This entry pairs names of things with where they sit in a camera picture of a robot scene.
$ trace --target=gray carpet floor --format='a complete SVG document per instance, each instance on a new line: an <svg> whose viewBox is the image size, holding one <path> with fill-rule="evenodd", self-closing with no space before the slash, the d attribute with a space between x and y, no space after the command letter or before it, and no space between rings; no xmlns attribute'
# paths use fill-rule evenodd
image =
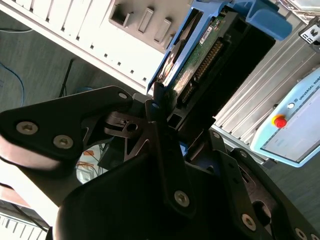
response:
<svg viewBox="0 0 320 240"><path fill-rule="evenodd" d="M0 12L0 29L26 29L21 23ZM48 101L59 96L72 53L33 31L0 32L0 62L23 80L25 105ZM78 88L118 85L130 94L135 91L96 67L76 59L66 85L67 93ZM0 68L0 112L19 107L21 86L8 71ZM302 168L278 163L267 174L320 233L320 155Z"/></svg>

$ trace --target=circuit board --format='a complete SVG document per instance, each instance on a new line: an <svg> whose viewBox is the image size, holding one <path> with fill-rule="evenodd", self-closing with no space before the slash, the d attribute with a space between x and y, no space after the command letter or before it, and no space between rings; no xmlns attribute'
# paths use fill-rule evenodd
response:
<svg viewBox="0 0 320 240"><path fill-rule="evenodd" d="M185 87L188 89L183 98L187 99L189 97L194 90L190 79L193 78L193 81L200 82L202 74L223 46L222 42L218 41L218 36L224 23L224 17L218 16L208 26L173 84L168 86L164 97L166 105L173 103Z"/></svg>

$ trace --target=white panel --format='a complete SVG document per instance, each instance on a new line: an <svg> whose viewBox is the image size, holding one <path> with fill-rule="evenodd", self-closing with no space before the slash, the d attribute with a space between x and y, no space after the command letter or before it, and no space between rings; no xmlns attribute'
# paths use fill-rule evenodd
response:
<svg viewBox="0 0 320 240"><path fill-rule="evenodd" d="M32 0L15 0L15 2L25 9L30 10Z"/></svg>
<svg viewBox="0 0 320 240"><path fill-rule="evenodd" d="M37 240L41 232L42 230L40 228L35 227L31 233L29 240Z"/></svg>
<svg viewBox="0 0 320 240"><path fill-rule="evenodd" d="M71 0L54 0L49 13L49 23L54 28L61 30L63 27Z"/></svg>
<svg viewBox="0 0 320 240"><path fill-rule="evenodd" d="M92 0L79 32L79 41L90 48L106 15L110 0Z"/></svg>
<svg viewBox="0 0 320 240"><path fill-rule="evenodd" d="M42 231L37 240L46 240L46 236L47 236L46 232Z"/></svg>
<svg viewBox="0 0 320 240"><path fill-rule="evenodd" d="M15 227L16 227L16 225L17 225L16 221L9 220L9 224L8 224L7 229L10 230L11 232L13 232Z"/></svg>
<svg viewBox="0 0 320 240"><path fill-rule="evenodd" d="M92 0L73 0L64 24L64 32L75 39L88 12Z"/></svg>
<svg viewBox="0 0 320 240"><path fill-rule="evenodd" d="M107 17L103 20L98 32L93 42L97 54L101 57L107 54L104 60L106 63L137 83L146 86L147 83L143 78L147 81L152 78L164 55L110 24Z"/></svg>
<svg viewBox="0 0 320 240"><path fill-rule="evenodd" d="M32 226L26 225L23 232L22 232L21 239L22 240L29 240L30 234L33 229L34 228Z"/></svg>
<svg viewBox="0 0 320 240"><path fill-rule="evenodd" d="M51 0L35 0L33 4L33 13L43 20L47 19Z"/></svg>
<svg viewBox="0 0 320 240"><path fill-rule="evenodd" d="M14 230L14 234L18 237L20 237L22 235L22 232L24 231L26 225L22 224L22 223L18 223L18 225L16 226L15 230Z"/></svg>

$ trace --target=red emergency stop button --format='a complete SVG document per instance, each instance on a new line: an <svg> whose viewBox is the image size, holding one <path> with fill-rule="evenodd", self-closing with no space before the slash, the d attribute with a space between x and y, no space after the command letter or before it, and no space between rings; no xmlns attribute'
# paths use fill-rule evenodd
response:
<svg viewBox="0 0 320 240"><path fill-rule="evenodd" d="M284 115L277 115L272 119L272 123L278 128L284 128L287 125L287 120Z"/></svg>

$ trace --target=screw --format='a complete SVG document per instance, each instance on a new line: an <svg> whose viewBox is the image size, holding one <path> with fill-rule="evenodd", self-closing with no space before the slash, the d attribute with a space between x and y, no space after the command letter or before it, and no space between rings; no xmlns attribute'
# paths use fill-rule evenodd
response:
<svg viewBox="0 0 320 240"><path fill-rule="evenodd" d="M59 149L69 149L74 145L74 141L69 136L58 135L53 139L53 144Z"/></svg>
<svg viewBox="0 0 320 240"><path fill-rule="evenodd" d="M152 106L154 106L156 109L158 109L158 108L159 108L159 105L158 105L158 104L156 104L155 102L154 102L154 103L152 103Z"/></svg>
<svg viewBox="0 0 320 240"><path fill-rule="evenodd" d="M118 94L119 94L119 97L120 97L120 98L123 98L123 99L128 98L127 95L125 95L125 94L122 93L122 92L119 92Z"/></svg>
<svg viewBox="0 0 320 240"><path fill-rule="evenodd" d="M189 200L188 195L180 190L175 191L174 199L180 206L185 207L185 208L188 207L190 204L190 200Z"/></svg>
<svg viewBox="0 0 320 240"><path fill-rule="evenodd" d="M248 214L242 214L241 219L244 225L251 231L254 232L257 229L255 221Z"/></svg>
<svg viewBox="0 0 320 240"><path fill-rule="evenodd" d="M240 151L242 157L246 158L248 155L244 151Z"/></svg>
<svg viewBox="0 0 320 240"><path fill-rule="evenodd" d="M305 233L303 231L301 231L299 228L295 229L295 233L298 235L299 238L301 238L302 240L308 240L307 236L305 235Z"/></svg>
<svg viewBox="0 0 320 240"><path fill-rule="evenodd" d="M311 234L311 238L312 238L312 240L320 240L316 235L314 235L314 234Z"/></svg>
<svg viewBox="0 0 320 240"><path fill-rule="evenodd" d="M213 133L213 136L215 136L217 139L220 138L220 135L218 133L216 133L215 131L213 131L212 133Z"/></svg>
<svg viewBox="0 0 320 240"><path fill-rule="evenodd" d="M16 125L16 130L24 135L33 135L38 132L38 126L30 121L22 121Z"/></svg>

